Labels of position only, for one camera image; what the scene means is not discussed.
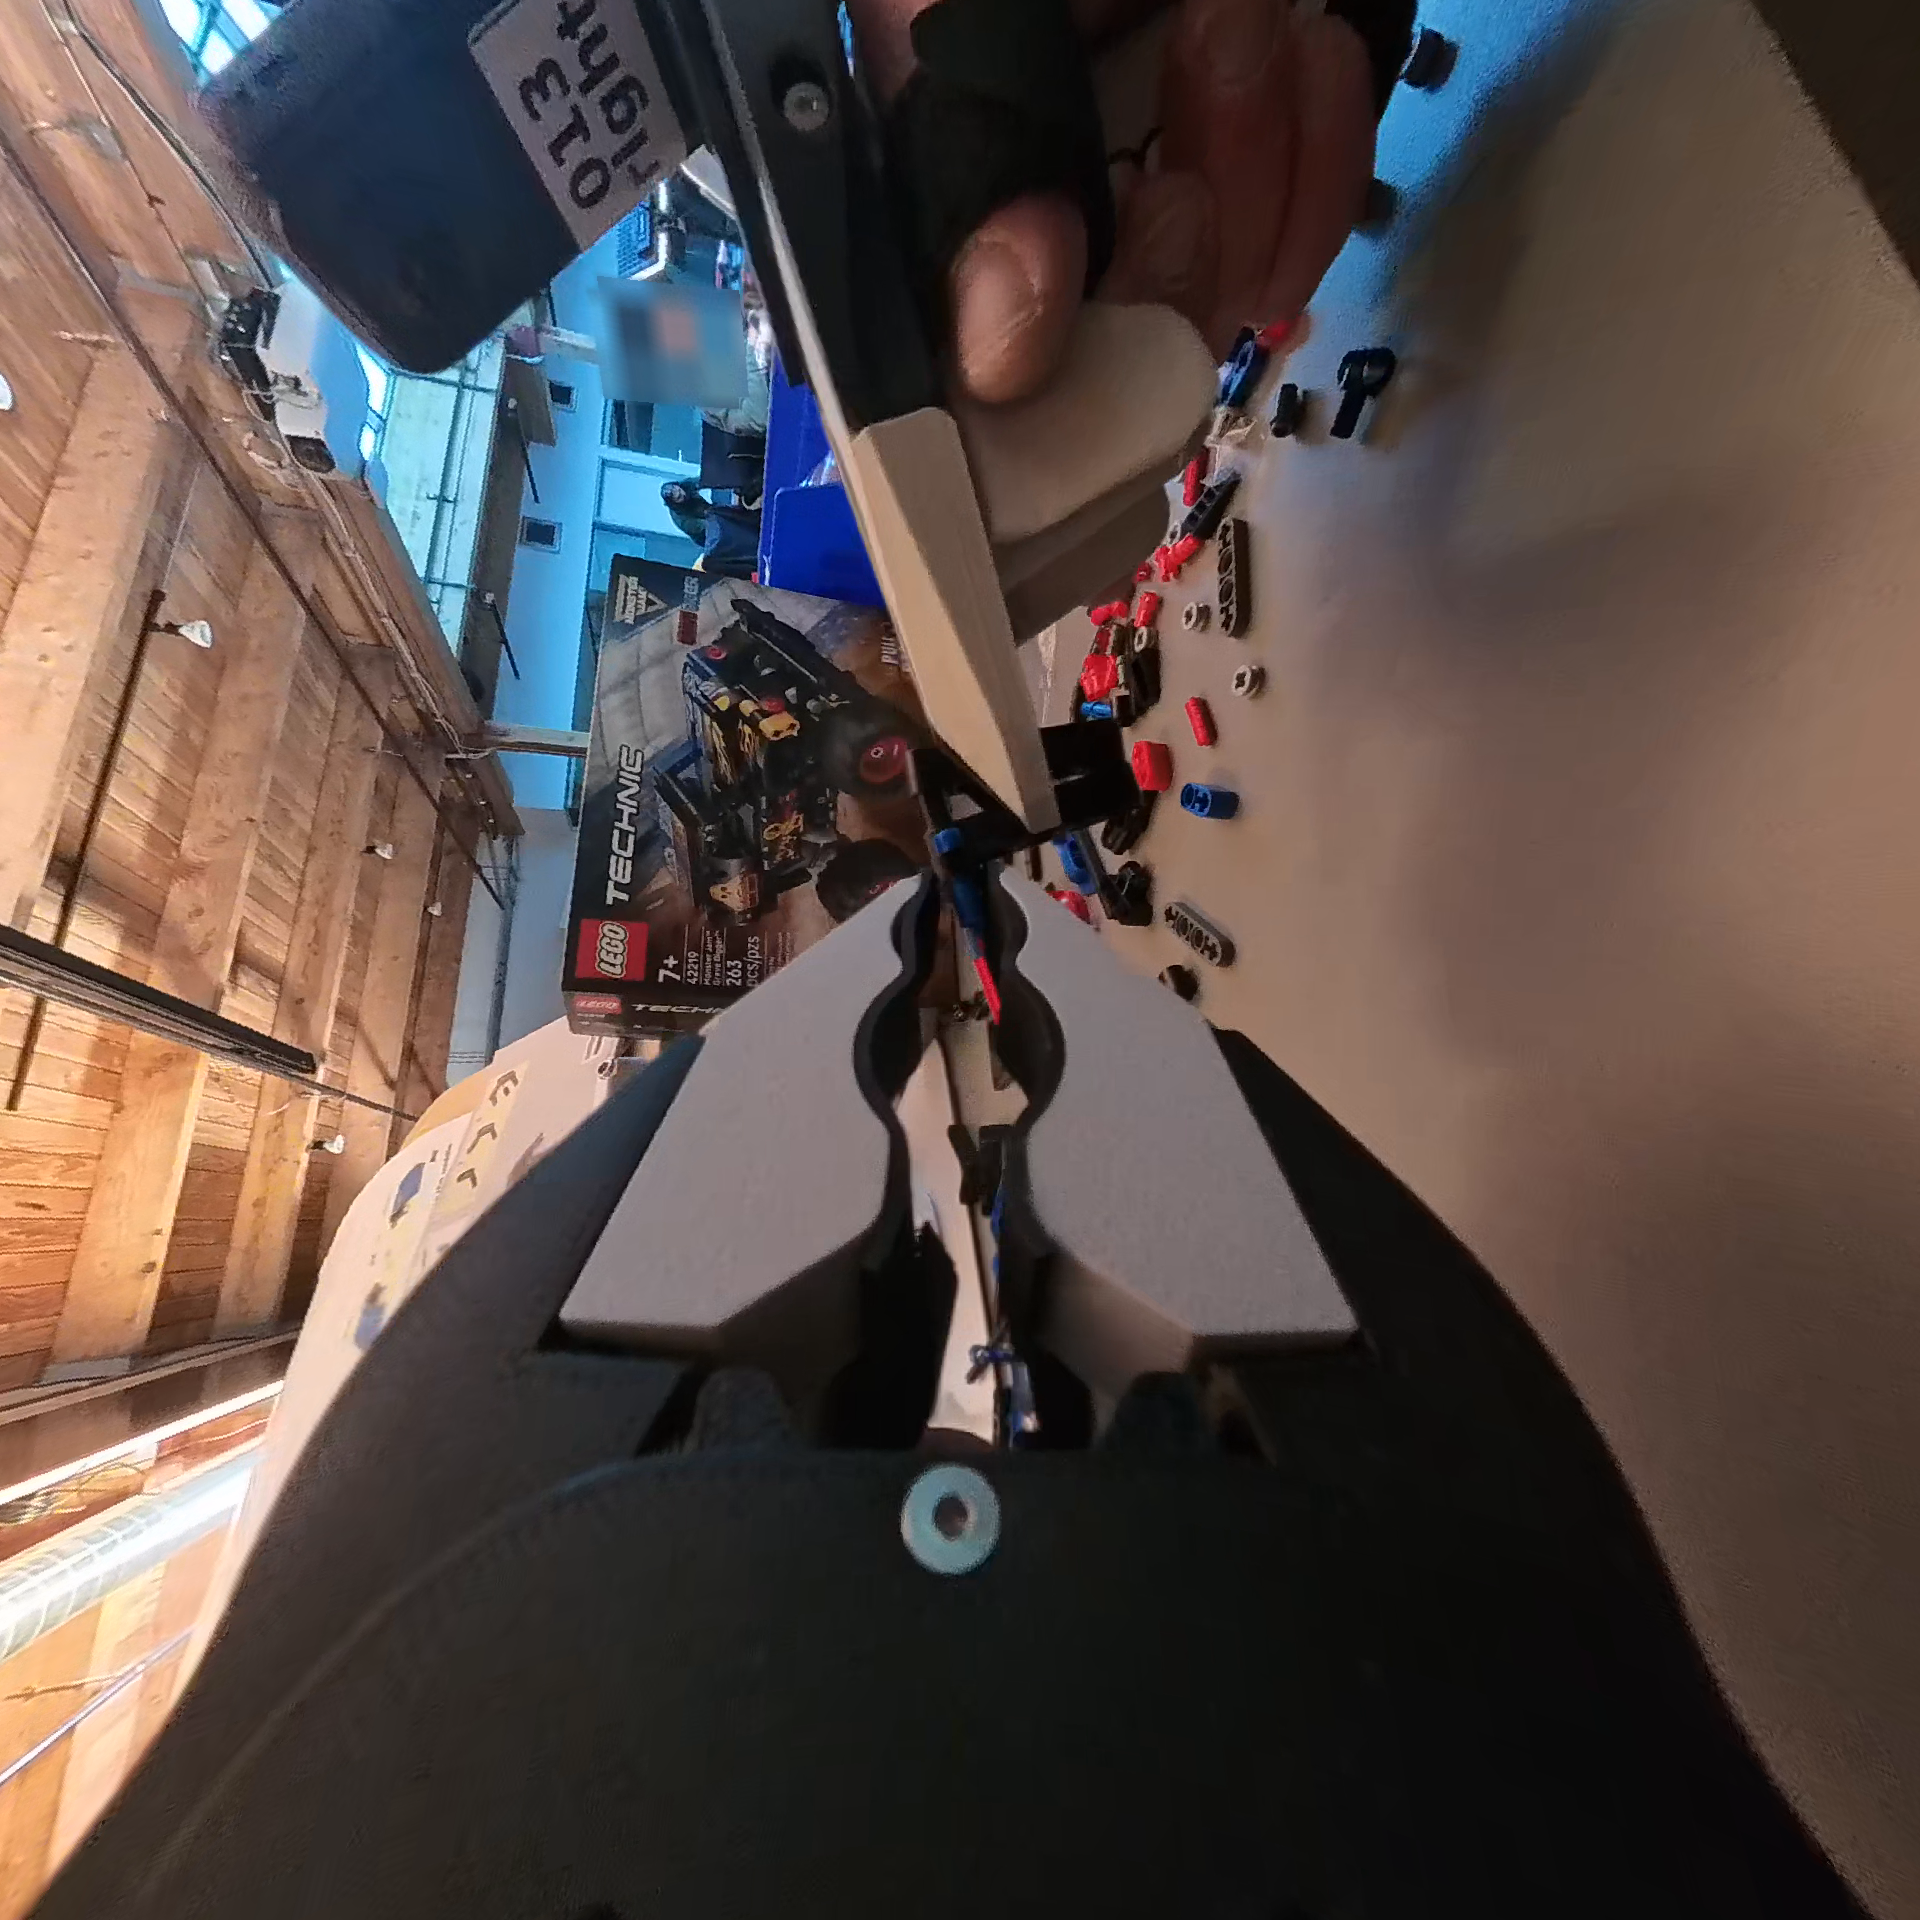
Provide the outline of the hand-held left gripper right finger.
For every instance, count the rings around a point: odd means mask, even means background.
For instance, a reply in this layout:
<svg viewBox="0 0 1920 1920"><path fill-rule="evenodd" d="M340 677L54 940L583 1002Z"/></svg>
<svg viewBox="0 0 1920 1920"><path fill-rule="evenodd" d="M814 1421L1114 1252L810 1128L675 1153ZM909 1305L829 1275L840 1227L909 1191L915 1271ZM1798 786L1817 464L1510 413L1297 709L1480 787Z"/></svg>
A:
<svg viewBox="0 0 1920 1920"><path fill-rule="evenodd" d="M994 877L989 913L1019 1094L993 1313L1012 1444L1082 1448L1145 1377L1348 1345L1356 1309L1211 1025L1027 877Z"/></svg>

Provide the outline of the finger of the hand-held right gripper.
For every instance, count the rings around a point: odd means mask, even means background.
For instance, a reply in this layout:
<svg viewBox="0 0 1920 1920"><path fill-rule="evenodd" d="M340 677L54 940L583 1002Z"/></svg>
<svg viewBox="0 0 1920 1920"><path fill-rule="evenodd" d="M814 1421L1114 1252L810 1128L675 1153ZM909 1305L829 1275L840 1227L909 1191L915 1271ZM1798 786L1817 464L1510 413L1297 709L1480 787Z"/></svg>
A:
<svg viewBox="0 0 1920 1920"><path fill-rule="evenodd" d="M859 534L937 740L1034 831L1059 827L956 428L936 407L837 428Z"/></svg>

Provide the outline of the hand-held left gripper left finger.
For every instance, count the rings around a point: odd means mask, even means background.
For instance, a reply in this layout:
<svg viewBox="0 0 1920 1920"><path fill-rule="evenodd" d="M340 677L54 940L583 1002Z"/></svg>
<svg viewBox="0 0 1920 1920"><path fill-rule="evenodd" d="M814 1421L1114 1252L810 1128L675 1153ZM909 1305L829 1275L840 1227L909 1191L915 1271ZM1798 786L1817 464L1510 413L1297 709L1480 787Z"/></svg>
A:
<svg viewBox="0 0 1920 1920"><path fill-rule="evenodd" d="M833 1448L913 1448L955 1280L913 1216L932 877L894 883L719 1014L563 1297L564 1334L751 1368Z"/></svg>

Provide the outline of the pile of small mixed bricks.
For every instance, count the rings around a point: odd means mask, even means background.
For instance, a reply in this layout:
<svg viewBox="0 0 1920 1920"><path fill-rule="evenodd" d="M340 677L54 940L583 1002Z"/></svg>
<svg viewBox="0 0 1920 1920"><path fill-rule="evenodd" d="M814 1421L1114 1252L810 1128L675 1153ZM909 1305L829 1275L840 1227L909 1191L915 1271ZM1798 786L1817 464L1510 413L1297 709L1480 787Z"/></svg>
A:
<svg viewBox="0 0 1920 1920"><path fill-rule="evenodd" d="M1404 369L1400 338L1371 329L1316 365L1303 340L1240 335L1219 401L1164 487L1164 515L1137 563L1040 635L1040 711L1048 721L1111 717L1133 727L1156 708L1192 645L1223 649L1211 677L1230 696L1244 662L1265 668L1282 590L1307 582L1307 534L1288 534L1280 483L1310 456L1358 451ZM1215 622L1215 531L1236 515L1251 536L1251 620L1242 637Z"/></svg>

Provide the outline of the short black beam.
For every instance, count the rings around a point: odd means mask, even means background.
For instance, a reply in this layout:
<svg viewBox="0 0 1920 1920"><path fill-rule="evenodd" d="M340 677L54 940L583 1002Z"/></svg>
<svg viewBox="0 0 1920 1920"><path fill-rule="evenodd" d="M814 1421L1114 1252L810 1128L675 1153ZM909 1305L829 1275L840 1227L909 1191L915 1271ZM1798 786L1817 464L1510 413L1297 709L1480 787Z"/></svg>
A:
<svg viewBox="0 0 1920 1920"><path fill-rule="evenodd" d="M1057 835L1095 833L1109 854L1135 846L1158 795L1139 787L1116 721L1093 717L1042 727L1040 744L1059 814Z"/></svg>

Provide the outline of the grey desk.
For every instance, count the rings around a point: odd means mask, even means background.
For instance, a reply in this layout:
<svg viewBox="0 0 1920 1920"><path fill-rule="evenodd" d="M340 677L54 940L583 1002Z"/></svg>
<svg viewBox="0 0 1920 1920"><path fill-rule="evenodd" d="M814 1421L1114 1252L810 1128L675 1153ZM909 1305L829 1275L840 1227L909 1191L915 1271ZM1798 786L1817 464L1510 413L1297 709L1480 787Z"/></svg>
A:
<svg viewBox="0 0 1920 1920"><path fill-rule="evenodd" d="M1915 283L1771 3L1421 3L1253 456L1206 995L1550 1343L1915 1916Z"/></svg>

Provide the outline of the person's right hand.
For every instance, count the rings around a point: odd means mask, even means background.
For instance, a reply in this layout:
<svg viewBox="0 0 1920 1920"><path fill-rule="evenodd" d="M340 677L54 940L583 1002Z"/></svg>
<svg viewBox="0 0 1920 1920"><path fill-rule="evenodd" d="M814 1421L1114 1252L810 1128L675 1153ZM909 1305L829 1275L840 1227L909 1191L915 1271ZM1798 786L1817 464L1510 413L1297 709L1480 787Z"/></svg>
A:
<svg viewBox="0 0 1920 1920"><path fill-rule="evenodd" d="M1063 188L996 198L947 266L951 365L974 401L1034 395L1090 296L1164 304L1213 355L1301 317L1362 213L1379 110L1417 5L1074 3L1090 38L1168 15L1151 167L1114 188L1114 243Z"/></svg>

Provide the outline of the blue plastic bin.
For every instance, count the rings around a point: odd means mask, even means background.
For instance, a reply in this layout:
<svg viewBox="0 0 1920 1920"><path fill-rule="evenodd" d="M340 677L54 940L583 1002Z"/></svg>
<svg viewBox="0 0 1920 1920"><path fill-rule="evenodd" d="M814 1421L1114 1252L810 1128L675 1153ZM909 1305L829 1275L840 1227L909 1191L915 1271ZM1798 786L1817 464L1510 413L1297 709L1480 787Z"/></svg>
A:
<svg viewBox="0 0 1920 1920"><path fill-rule="evenodd" d="M808 386L772 371L755 580L869 609L882 593Z"/></svg>

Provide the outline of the printed instruction sheet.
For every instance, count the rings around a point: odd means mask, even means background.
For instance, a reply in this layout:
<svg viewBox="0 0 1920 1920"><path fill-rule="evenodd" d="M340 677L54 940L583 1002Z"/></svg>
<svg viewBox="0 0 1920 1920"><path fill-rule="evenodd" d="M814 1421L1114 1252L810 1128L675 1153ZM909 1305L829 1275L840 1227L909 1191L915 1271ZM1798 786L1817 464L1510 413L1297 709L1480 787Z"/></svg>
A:
<svg viewBox="0 0 1920 1920"><path fill-rule="evenodd" d="M349 1202L323 1256L243 1505L256 1526L321 1413L439 1257L616 1090L660 1039L551 1021L435 1098Z"/></svg>

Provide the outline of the toy truck set box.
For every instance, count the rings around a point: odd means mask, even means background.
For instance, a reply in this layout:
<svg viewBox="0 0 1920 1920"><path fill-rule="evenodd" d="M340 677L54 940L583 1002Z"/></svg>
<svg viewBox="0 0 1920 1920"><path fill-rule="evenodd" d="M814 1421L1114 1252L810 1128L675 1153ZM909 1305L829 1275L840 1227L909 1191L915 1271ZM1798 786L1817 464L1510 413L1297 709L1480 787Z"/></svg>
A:
<svg viewBox="0 0 1920 1920"><path fill-rule="evenodd" d="M563 1012L677 1037L924 871L930 734L880 609L618 555L599 612Z"/></svg>

